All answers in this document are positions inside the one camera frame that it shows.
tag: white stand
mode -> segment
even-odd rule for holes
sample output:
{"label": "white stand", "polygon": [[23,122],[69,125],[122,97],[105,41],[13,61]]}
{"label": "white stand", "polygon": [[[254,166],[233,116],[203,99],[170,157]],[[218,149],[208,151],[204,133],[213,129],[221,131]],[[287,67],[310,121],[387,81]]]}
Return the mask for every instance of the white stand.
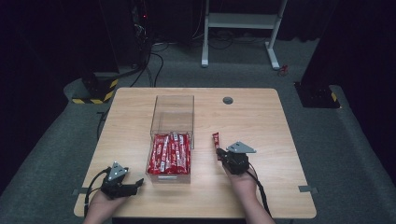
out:
{"label": "white stand", "polygon": [[267,29],[273,30],[270,42],[265,42],[265,49],[271,61],[273,69],[280,68],[277,62],[274,43],[276,35],[282,21],[283,12],[288,0],[282,0],[280,9],[276,15],[259,15],[259,14],[232,14],[232,13],[209,13],[209,0],[206,0],[205,9],[205,30],[204,30],[204,44],[202,50],[202,67],[209,66],[208,54],[208,36],[209,27],[223,27],[223,28],[249,28],[249,29]]}

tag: clear plastic container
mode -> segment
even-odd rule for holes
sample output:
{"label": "clear plastic container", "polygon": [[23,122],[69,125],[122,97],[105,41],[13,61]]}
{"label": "clear plastic container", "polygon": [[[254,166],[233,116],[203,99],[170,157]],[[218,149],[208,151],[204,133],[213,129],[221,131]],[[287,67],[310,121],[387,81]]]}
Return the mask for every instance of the clear plastic container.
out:
{"label": "clear plastic container", "polygon": [[[152,183],[190,183],[191,182],[191,150],[193,149],[193,124],[194,124],[194,96],[193,95],[159,95],[156,99],[154,108],[152,123],[151,123],[151,143],[148,154],[148,163],[146,167],[146,174],[150,178]],[[156,143],[156,139],[167,139],[162,140],[161,143]],[[182,146],[188,147],[190,150],[182,153]],[[172,156],[176,156],[177,147],[180,146],[179,153],[177,153],[177,169],[180,162],[180,157],[184,160],[188,160],[187,164],[184,163],[184,167],[187,169],[187,173],[179,173],[177,170],[171,172],[171,168],[166,172],[164,166],[170,162]],[[164,159],[162,157],[164,146],[167,146],[168,151]],[[152,172],[152,167],[160,167],[156,172]]]}

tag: gray carpet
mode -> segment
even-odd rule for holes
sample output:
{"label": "gray carpet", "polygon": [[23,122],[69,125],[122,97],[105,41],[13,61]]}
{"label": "gray carpet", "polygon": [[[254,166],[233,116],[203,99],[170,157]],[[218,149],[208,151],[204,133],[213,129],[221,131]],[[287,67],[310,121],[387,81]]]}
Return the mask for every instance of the gray carpet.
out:
{"label": "gray carpet", "polygon": [[[285,77],[272,70],[262,41],[243,39],[227,49],[209,50],[202,68],[201,48],[158,45],[164,65],[157,87],[274,88],[290,126],[318,214],[294,223],[396,223],[396,190],[371,150],[340,87],[331,86],[342,108],[302,107],[294,81],[300,81],[318,41],[276,41],[276,56],[289,66]],[[223,42],[211,41],[221,48]],[[151,56],[155,75],[161,61]],[[117,88],[129,87],[137,75],[123,77]],[[148,87],[145,72],[134,85]],[[80,80],[64,88],[79,95]],[[81,223],[74,215],[77,196],[97,141],[100,115],[111,106],[70,103],[49,127],[0,198],[0,223]],[[278,219],[276,223],[289,223]]]}

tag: dark curtain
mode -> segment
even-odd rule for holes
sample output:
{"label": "dark curtain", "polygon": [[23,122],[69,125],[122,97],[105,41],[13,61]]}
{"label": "dark curtain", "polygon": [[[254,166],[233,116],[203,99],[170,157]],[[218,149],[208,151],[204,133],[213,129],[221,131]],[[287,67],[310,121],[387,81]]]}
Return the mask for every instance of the dark curtain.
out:
{"label": "dark curtain", "polygon": [[66,84],[80,77],[62,15],[58,1],[0,4],[1,193],[67,105]]}
{"label": "dark curtain", "polygon": [[302,85],[342,87],[376,156],[396,184],[396,4],[340,1]]}
{"label": "dark curtain", "polygon": [[338,0],[289,0],[277,39],[315,40],[323,35]]}

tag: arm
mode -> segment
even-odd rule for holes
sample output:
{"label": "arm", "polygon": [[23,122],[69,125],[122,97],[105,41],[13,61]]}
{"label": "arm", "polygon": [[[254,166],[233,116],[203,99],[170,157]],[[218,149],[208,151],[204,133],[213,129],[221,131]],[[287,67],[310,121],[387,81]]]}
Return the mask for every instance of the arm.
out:
{"label": "arm", "polygon": [[231,175],[227,169],[224,170],[230,178],[235,196],[244,208],[247,224],[275,224],[274,220],[268,215],[257,199],[257,184],[253,178],[247,173]]}
{"label": "arm", "polygon": [[128,197],[122,197],[110,200],[101,190],[98,190],[92,197],[83,224],[102,224],[111,218],[116,209],[127,199]]}

